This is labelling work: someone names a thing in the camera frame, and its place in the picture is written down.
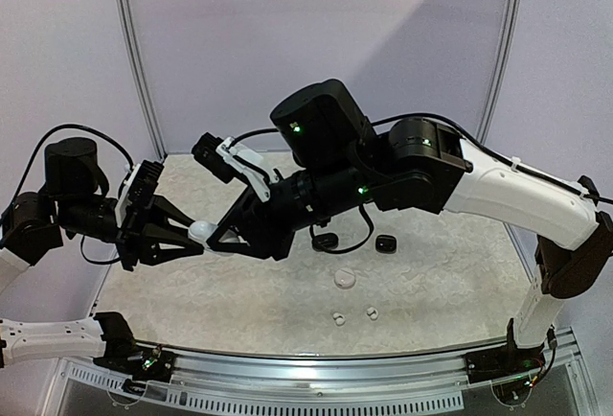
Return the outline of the white oval earbud case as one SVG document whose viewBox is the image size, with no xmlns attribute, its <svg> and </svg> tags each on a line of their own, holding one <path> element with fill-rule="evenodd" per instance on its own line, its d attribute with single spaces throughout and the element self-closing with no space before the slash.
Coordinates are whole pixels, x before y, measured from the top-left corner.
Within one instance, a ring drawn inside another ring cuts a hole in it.
<svg viewBox="0 0 613 416">
<path fill-rule="evenodd" d="M 231 252 L 213 250 L 210 246 L 208 246 L 207 240 L 214 234 L 216 230 L 216 224 L 206 220 L 196 220 L 188 228 L 188 237 L 190 240 L 196 243 L 200 243 L 204 247 L 204 250 L 209 253 L 216 254 L 219 256 L 230 256 Z M 221 242 L 240 243 L 240 239 L 234 231 L 226 231 L 221 238 Z"/>
</svg>

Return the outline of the black oval earbud case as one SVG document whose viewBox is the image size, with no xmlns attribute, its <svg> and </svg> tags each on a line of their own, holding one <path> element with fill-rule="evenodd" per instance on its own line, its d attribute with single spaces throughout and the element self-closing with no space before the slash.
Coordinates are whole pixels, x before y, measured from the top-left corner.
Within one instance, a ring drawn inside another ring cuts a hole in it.
<svg viewBox="0 0 613 416">
<path fill-rule="evenodd" d="M 339 238 L 335 233 L 315 235 L 311 239 L 311 247 L 315 251 L 335 250 L 339 245 Z"/>
</svg>

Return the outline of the pink round earbud case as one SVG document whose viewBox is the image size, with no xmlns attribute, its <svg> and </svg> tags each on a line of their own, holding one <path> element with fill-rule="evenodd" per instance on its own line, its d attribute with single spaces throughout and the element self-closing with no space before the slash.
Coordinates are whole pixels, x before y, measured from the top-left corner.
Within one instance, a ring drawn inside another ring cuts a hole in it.
<svg viewBox="0 0 613 416">
<path fill-rule="evenodd" d="M 350 268 L 342 267 L 335 271 L 333 280 L 339 289 L 352 289 L 356 283 L 356 276 Z"/>
</svg>

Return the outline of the white stem earbud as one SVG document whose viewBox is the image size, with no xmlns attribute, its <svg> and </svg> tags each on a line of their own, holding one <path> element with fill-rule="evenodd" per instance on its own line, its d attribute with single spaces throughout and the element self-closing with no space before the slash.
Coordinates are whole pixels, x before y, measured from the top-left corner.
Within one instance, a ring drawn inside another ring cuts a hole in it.
<svg viewBox="0 0 613 416">
<path fill-rule="evenodd" d="M 374 307 L 369 307 L 369 308 L 366 310 L 366 314 L 368 315 L 368 317 L 369 317 L 371 320 L 377 320 L 377 319 L 378 319 L 378 311 L 377 311 L 377 309 L 376 309 L 376 308 L 374 308 Z"/>
</svg>

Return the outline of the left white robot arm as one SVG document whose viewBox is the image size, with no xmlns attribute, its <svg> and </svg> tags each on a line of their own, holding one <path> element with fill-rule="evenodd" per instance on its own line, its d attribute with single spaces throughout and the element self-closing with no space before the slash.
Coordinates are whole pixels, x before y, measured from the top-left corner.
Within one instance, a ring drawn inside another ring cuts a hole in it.
<svg viewBox="0 0 613 416">
<path fill-rule="evenodd" d="M 2 288 L 76 236 L 114 245 L 126 270 L 203 253 L 190 233 L 195 221 L 156 193 L 162 164 L 132 167 L 119 197 L 109 194 L 90 138 L 49 145 L 44 168 L 42 187 L 18 194 L 1 215 Z M 67 322 L 2 321 L 2 366 L 63 357 L 91 358 L 100 367 L 143 376 L 169 371 L 173 361 L 162 346 L 139 346 L 117 312 Z"/>
</svg>

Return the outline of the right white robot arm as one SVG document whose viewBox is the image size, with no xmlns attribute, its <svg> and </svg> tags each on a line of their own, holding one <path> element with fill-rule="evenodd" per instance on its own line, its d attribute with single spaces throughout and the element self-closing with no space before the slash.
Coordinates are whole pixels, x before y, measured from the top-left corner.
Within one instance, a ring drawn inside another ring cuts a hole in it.
<svg viewBox="0 0 613 416">
<path fill-rule="evenodd" d="M 216 252 L 284 259 L 294 234 L 352 208 L 416 208 L 499 220 L 537 235 L 539 271 L 495 365 L 516 373 L 540 346 L 566 299 L 587 291 L 612 253 L 612 219 L 588 177 L 568 182 L 481 146 L 438 115 L 396 116 L 376 132 L 345 84 L 330 79 L 271 112 L 299 171 L 263 164 L 241 138 L 216 142 L 212 173 L 246 185 L 208 237 Z"/>
</svg>

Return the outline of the white earbud lower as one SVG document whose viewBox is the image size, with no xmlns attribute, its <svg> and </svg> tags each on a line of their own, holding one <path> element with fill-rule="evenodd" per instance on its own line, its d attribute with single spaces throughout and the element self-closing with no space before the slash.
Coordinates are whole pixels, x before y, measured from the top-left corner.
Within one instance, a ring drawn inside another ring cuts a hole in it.
<svg viewBox="0 0 613 416">
<path fill-rule="evenodd" d="M 342 326 L 342 325 L 344 325 L 344 324 L 345 324 L 345 322 L 346 322 L 346 318 L 345 318 L 345 316 L 344 316 L 342 313 L 340 313 L 340 312 L 335 312 L 335 313 L 332 315 L 332 318 L 333 318 L 333 320 L 334 320 L 334 322 L 335 322 L 335 324 L 336 324 L 337 326 Z"/>
</svg>

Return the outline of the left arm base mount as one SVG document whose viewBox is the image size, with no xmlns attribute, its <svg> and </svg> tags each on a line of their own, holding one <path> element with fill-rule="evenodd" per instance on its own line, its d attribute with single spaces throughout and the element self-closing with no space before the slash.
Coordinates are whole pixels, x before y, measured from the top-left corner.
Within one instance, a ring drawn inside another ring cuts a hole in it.
<svg viewBox="0 0 613 416">
<path fill-rule="evenodd" d="M 93 319 L 102 328 L 104 350 L 93 362 L 111 371 L 129 375 L 134 381 L 170 382 L 177 354 L 163 344 L 137 344 L 126 320 L 118 312 L 99 312 Z"/>
</svg>

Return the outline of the aluminium front rail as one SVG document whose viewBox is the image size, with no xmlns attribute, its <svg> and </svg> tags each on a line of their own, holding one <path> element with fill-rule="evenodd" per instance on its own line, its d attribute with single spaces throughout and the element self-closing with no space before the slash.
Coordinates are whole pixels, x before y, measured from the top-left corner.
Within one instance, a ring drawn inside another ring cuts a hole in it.
<svg viewBox="0 0 613 416">
<path fill-rule="evenodd" d="M 421 354 L 266 357 L 180 349 L 167 382 L 132 383 L 86 359 L 58 366 L 45 415 L 596 415 L 575 336 L 556 333 L 547 376 L 474 381 L 470 353 L 496 340 Z"/>
</svg>

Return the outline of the left aluminium frame post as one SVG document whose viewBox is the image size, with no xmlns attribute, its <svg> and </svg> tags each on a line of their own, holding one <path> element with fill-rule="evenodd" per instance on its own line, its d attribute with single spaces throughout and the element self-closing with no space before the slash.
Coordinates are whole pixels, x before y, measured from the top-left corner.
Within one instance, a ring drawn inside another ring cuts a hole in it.
<svg viewBox="0 0 613 416">
<path fill-rule="evenodd" d="M 146 128 L 148 130 L 148 135 L 155 155 L 159 159 L 164 160 L 167 157 L 168 152 L 148 85 L 147 74 L 140 50 L 131 3 L 130 0 L 116 0 L 116 2 L 120 26 L 125 39 L 128 64 L 132 73 L 135 90 L 141 111 L 143 113 Z"/>
</svg>

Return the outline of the aluminium frame post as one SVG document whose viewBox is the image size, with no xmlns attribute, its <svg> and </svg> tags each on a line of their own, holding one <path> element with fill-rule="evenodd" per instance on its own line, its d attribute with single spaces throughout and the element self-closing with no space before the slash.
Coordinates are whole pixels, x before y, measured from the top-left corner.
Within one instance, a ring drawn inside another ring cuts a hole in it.
<svg viewBox="0 0 613 416">
<path fill-rule="evenodd" d="M 501 27 L 497 41 L 494 67 L 488 84 L 488 93 L 481 120 L 477 127 L 477 140 L 485 143 L 493 121 L 495 108 L 503 86 L 503 81 L 511 54 L 514 30 L 517 24 L 521 0 L 505 0 Z"/>
<path fill-rule="evenodd" d="M 159 159 L 164 160 L 167 157 L 168 152 L 148 85 L 147 74 L 140 50 L 131 3 L 130 0 L 116 0 L 116 2 L 120 26 L 125 39 L 128 64 L 132 73 L 135 90 L 141 111 L 143 113 L 146 128 L 148 130 L 148 135 L 155 155 Z"/>
</svg>

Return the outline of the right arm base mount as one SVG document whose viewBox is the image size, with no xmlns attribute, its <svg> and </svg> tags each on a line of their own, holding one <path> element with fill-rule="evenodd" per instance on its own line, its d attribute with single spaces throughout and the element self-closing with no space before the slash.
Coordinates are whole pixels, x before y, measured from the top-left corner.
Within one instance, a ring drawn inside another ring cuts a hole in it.
<svg viewBox="0 0 613 416">
<path fill-rule="evenodd" d="M 476 383 L 492 381 L 511 375 L 528 373 L 538 369 L 538 373 L 528 386 L 533 386 L 542 380 L 553 367 L 556 358 L 556 331 L 553 325 L 547 331 L 547 344 L 552 351 L 552 357 L 546 361 L 544 343 L 532 348 L 520 348 L 514 338 L 514 320 L 507 325 L 506 341 L 502 346 L 476 351 L 464 355 L 468 382 Z"/>
</svg>

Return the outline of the right aluminium frame post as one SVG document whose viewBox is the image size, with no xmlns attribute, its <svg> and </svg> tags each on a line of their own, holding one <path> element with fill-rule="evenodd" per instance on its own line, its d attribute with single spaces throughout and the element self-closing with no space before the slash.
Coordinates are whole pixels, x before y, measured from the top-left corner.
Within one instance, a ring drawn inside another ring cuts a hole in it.
<svg viewBox="0 0 613 416">
<path fill-rule="evenodd" d="M 488 84 L 488 93 L 481 120 L 477 127 L 477 140 L 485 143 L 493 121 L 495 108 L 503 86 L 503 81 L 511 54 L 514 30 L 517 24 L 521 0 L 505 0 L 501 27 L 497 41 L 494 67 Z"/>
</svg>

